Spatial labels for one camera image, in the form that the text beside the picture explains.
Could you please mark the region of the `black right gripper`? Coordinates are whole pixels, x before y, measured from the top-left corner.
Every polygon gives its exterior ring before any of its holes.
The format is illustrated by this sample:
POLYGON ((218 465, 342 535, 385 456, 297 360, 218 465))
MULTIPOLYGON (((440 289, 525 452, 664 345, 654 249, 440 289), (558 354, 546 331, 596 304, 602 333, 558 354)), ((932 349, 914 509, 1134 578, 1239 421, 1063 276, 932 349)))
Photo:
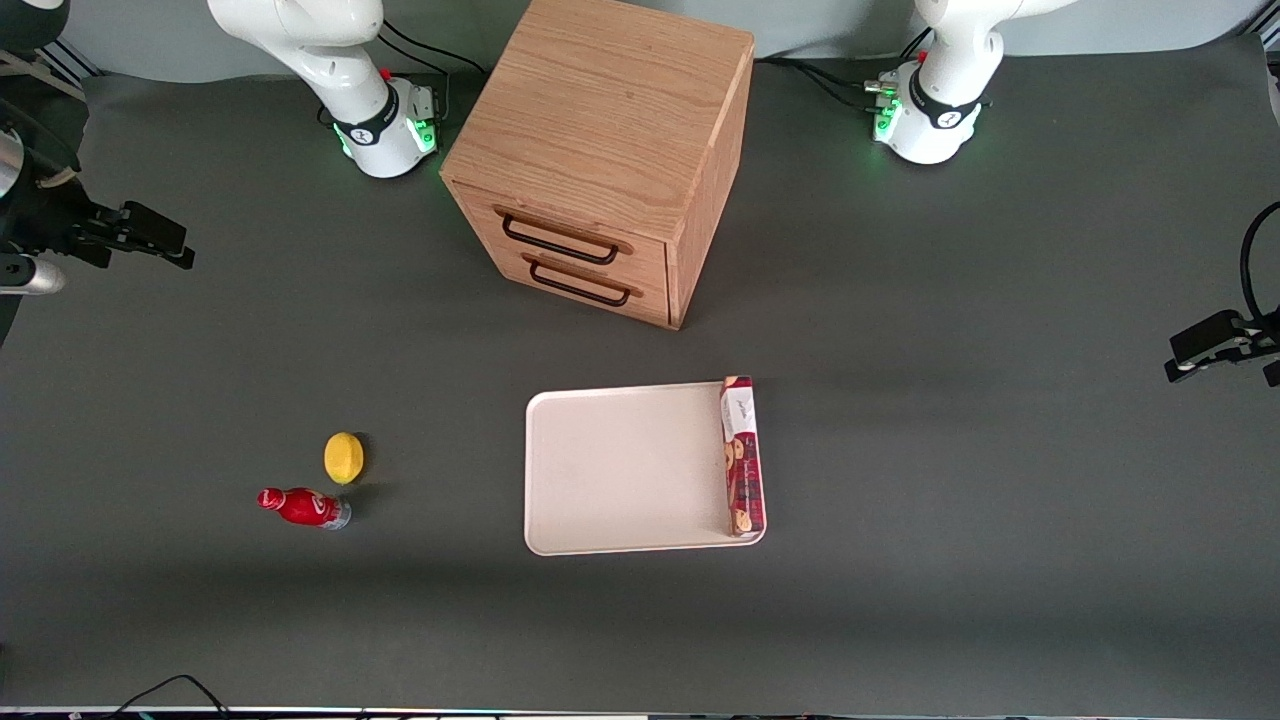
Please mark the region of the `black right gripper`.
POLYGON ((92 201, 78 181, 51 188, 22 182, 3 193, 1 250, 55 252, 102 269, 114 251, 141 252, 193 268, 196 252, 186 246, 184 225, 136 201, 122 204, 116 228, 111 218, 113 210, 92 201))

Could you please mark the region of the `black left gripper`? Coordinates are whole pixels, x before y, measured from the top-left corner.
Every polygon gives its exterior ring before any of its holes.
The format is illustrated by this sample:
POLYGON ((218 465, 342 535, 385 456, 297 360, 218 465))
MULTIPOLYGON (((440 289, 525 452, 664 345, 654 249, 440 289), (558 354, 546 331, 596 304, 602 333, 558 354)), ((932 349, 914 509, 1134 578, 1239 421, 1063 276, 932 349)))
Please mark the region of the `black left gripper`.
MULTIPOLYGON (((1185 380, 1222 363, 1253 363, 1277 355, 1279 307, 1266 314, 1243 316, 1222 310, 1180 331, 1169 340, 1171 359, 1164 364, 1170 383, 1185 380)), ((1280 360, 1263 366, 1268 387, 1280 387, 1280 360)))

